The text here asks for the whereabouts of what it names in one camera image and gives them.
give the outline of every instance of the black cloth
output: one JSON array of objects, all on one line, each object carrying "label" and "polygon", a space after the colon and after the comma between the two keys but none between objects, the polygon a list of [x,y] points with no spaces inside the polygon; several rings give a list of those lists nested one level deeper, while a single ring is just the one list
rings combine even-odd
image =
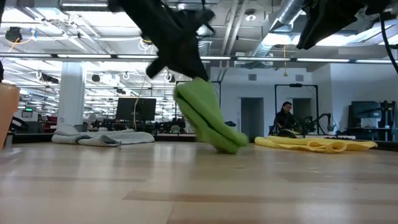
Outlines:
[{"label": "black cloth", "polygon": [[280,111],[276,114],[275,122],[282,125],[282,128],[279,128],[278,125],[275,124],[279,129],[289,129],[294,124],[293,115],[291,113]]}]

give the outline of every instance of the black cable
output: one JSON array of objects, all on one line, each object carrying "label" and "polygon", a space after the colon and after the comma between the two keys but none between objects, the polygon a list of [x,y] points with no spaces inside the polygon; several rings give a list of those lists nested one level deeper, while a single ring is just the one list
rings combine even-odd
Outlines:
[{"label": "black cable", "polygon": [[390,44],[388,43],[388,38],[386,34],[386,25],[384,24],[384,16],[382,12],[380,13],[380,26],[381,26],[381,35],[383,36],[383,41],[384,45],[386,46],[388,57],[390,58],[392,65],[394,66],[396,72],[398,73],[398,65],[394,56],[392,55]]}]

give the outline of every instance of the person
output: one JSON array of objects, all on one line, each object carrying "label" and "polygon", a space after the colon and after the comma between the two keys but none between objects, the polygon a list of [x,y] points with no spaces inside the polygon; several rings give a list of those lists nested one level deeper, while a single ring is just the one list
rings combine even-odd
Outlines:
[{"label": "person", "polygon": [[276,114],[275,125],[279,130],[290,129],[294,124],[293,115],[290,113],[292,109],[291,102],[285,102],[280,111]]}]

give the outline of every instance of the cloth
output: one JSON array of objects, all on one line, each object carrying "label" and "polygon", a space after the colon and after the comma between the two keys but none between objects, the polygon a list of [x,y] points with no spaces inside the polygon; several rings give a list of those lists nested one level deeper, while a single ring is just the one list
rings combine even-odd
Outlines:
[{"label": "cloth", "polygon": [[178,85],[174,98],[181,112],[195,127],[198,140],[208,142],[225,153],[237,153],[239,147],[247,145],[246,135],[224,124],[211,83],[196,77],[190,83]]},{"label": "cloth", "polygon": [[282,128],[279,129],[288,129],[294,124],[293,115],[290,112],[285,113],[284,111],[280,111],[276,114],[275,121],[282,125]]},{"label": "cloth", "polygon": [[76,128],[62,125],[54,132],[52,142],[59,144],[81,144],[85,146],[118,147],[126,144],[154,142],[153,135],[135,132],[133,129],[124,131],[107,131],[101,133],[80,133]]},{"label": "cloth", "polygon": [[278,149],[296,149],[311,152],[323,153],[341,153],[344,151],[364,151],[377,144],[372,141],[345,141],[339,139],[292,139],[276,136],[268,136],[267,138],[257,137],[254,142],[259,146],[273,147]]}]

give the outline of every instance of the light wood surface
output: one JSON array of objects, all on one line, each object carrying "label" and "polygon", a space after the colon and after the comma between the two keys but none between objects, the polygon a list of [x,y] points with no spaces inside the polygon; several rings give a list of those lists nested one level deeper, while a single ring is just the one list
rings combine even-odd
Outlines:
[{"label": "light wood surface", "polygon": [[14,145],[0,224],[398,223],[398,153]]}]

